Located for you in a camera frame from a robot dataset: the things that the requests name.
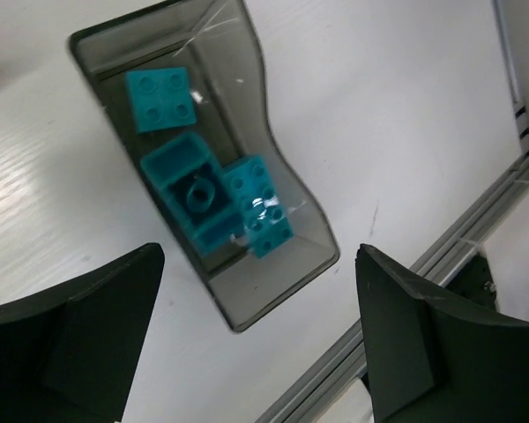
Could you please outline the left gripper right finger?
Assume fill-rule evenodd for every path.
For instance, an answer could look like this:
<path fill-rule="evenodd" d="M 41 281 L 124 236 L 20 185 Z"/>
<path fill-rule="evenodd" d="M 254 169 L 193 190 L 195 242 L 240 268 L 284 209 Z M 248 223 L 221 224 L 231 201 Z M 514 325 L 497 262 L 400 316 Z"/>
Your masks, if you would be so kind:
<path fill-rule="evenodd" d="M 355 271 L 375 421 L 529 422 L 529 322 L 368 244 Z"/>

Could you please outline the teal lego brick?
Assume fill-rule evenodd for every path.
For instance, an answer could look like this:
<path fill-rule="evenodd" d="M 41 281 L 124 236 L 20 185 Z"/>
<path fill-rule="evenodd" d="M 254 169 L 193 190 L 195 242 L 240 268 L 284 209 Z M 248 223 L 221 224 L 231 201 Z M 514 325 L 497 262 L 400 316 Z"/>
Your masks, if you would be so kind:
<path fill-rule="evenodd" d="M 292 238 L 287 213 L 261 156 L 244 156 L 226 167 L 225 184 L 243 217 L 244 233 L 257 258 Z"/>

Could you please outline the smoky grey container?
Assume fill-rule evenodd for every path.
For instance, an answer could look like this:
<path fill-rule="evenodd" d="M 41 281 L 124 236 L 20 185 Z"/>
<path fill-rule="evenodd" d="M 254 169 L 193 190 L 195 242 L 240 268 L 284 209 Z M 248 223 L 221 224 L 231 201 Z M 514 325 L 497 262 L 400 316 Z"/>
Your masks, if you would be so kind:
<path fill-rule="evenodd" d="M 324 210 L 272 133 L 243 1 L 164 1 L 81 29 L 68 48 L 231 330 L 337 262 Z"/>

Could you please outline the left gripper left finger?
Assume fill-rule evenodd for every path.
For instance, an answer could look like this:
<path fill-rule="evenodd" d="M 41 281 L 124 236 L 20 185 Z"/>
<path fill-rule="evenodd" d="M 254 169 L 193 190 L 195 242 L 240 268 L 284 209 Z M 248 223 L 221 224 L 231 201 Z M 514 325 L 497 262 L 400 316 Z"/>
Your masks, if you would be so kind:
<path fill-rule="evenodd" d="M 147 243 L 0 305 L 0 422 L 119 422 L 160 288 Z"/>

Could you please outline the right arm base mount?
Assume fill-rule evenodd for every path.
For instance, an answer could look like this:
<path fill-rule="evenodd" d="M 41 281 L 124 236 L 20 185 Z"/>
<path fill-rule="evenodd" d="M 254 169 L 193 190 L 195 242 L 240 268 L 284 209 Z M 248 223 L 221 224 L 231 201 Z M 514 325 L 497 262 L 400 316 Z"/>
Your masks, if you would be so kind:
<path fill-rule="evenodd" d="M 477 254 L 448 283 L 446 288 L 484 308 L 497 311 L 497 291 L 488 259 Z"/>

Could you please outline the small teal square lego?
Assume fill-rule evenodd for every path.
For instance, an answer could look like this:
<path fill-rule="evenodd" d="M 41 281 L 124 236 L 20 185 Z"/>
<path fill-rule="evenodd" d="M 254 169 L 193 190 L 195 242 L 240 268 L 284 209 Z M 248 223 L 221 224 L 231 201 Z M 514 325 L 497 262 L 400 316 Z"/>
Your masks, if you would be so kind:
<path fill-rule="evenodd" d="M 132 70 L 124 80 L 137 133 L 197 123 L 185 67 Z"/>

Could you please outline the aluminium rail right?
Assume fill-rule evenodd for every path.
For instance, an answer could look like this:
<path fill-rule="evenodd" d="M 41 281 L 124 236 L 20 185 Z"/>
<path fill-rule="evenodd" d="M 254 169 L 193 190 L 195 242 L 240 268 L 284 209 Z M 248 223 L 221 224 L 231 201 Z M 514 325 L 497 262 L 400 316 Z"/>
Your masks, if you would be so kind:
<path fill-rule="evenodd" d="M 510 95 L 515 115 L 515 122 L 519 136 L 519 145 L 523 154 L 529 153 L 529 119 L 526 112 L 523 94 L 518 83 L 515 61 L 510 47 L 505 13 L 503 11 L 503 1 L 494 0 L 492 2 L 495 11 L 495 20 L 499 40 L 503 52 L 503 62 L 506 69 Z"/>

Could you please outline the teal frog oval lego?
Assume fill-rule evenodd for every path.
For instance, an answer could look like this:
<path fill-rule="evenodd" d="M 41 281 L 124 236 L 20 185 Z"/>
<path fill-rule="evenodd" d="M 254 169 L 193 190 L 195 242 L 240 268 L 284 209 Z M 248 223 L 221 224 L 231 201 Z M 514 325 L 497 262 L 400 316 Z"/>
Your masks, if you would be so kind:
<path fill-rule="evenodd" d="M 226 187 L 225 173 L 196 132 L 186 131 L 150 152 L 140 166 L 200 255 L 244 235 L 243 217 Z"/>

